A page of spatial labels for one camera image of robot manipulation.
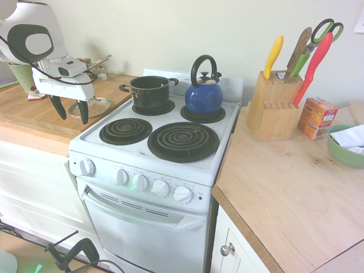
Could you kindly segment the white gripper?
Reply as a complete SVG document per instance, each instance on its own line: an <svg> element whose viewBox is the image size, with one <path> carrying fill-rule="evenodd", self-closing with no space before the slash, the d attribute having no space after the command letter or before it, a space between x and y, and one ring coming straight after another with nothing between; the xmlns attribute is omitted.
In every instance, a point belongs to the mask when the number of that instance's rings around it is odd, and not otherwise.
<svg viewBox="0 0 364 273"><path fill-rule="evenodd" d="M62 77L61 81L64 81L64 83L50 79L36 69L32 70L32 74L37 90L40 93L50 95L54 108L63 120L67 118L67 114L60 97L77 100L82 123L88 123L87 101L94 97L94 89L87 74L82 73L76 77Z"/></svg>

